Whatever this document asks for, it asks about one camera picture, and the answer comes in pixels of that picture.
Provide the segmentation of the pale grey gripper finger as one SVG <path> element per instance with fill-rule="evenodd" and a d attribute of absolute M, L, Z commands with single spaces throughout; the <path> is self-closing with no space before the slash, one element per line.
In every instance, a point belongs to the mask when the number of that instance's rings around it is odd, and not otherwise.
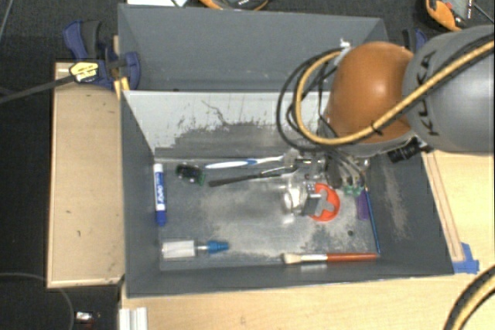
<path fill-rule="evenodd" d="M 316 191 L 316 183 L 308 183 L 304 189 L 303 203 L 301 214 L 303 216 L 314 216 L 316 215 L 317 207 L 320 200 L 322 199 L 322 194 Z"/>

